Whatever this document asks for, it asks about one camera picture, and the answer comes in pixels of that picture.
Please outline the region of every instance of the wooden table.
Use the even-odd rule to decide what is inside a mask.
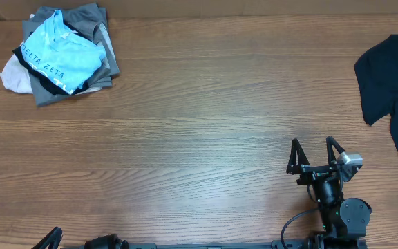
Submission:
[[[62,246],[268,242],[312,208],[285,168],[298,138],[313,166],[325,137],[360,151],[346,197],[372,206],[370,248],[398,248],[390,118],[362,118],[353,64],[398,33],[398,15],[113,19],[114,87],[37,108],[0,79],[0,248],[53,227]],[[0,22],[0,72],[22,39]],[[319,215],[287,238],[320,230]]]

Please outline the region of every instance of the folded cloth stack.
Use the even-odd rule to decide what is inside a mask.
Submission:
[[[119,68],[96,3],[72,10],[42,6],[23,21],[23,42],[0,74],[16,93],[33,93],[39,107],[112,86]]]

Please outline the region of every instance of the white cloth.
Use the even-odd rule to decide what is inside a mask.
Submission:
[[[19,63],[15,55],[8,60],[0,76],[6,89],[15,93],[33,94],[28,71]]]

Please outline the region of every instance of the light blue cloth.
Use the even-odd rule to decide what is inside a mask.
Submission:
[[[52,83],[72,94],[102,65],[103,46],[64,25],[61,10],[44,21],[21,46],[24,60]]]

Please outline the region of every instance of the black device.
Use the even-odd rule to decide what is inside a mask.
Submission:
[[[298,174],[297,185],[307,185],[308,195],[317,208],[297,214],[283,227],[281,239],[271,243],[228,243],[155,245],[154,243],[133,244],[118,238],[116,234],[87,241],[85,245],[63,249],[366,249],[362,237],[370,221],[371,207],[363,200],[343,198],[343,183],[348,182],[363,165],[358,153],[346,152],[332,137],[326,138],[328,165],[311,167],[297,139],[292,141],[287,174]],[[335,148],[339,156],[335,158]],[[314,190],[312,197],[310,187]],[[295,219],[319,211],[322,232],[312,232],[308,238],[284,240],[287,226]],[[62,238],[62,229],[54,228],[32,249],[57,249]]]

